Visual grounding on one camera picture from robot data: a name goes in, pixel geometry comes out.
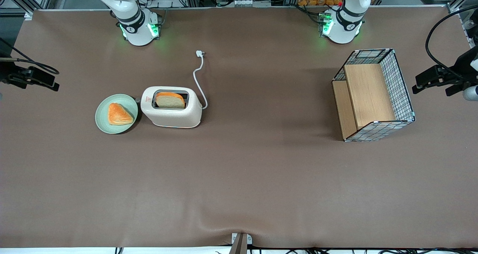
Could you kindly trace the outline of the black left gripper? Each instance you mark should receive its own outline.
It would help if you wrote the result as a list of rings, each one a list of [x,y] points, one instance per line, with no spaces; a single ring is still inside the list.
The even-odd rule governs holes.
[[[451,97],[459,92],[477,86],[477,53],[475,46],[457,58],[455,64],[448,68],[448,78],[445,79],[447,70],[440,65],[434,65],[416,76],[416,85],[412,87],[412,93],[418,94],[431,87],[442,87],[452,84],[446,89],[446,94]]]

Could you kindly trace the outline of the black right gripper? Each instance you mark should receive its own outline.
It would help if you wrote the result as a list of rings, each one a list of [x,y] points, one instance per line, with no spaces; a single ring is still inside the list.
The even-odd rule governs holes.
[[[60,85],[55,82],[55,76],[36,67],[23,69],[15,64],[18,58],[0,59],[0,80],[5,84],[12,84],[26,89],[28,85],[45,87],[58,92]]]

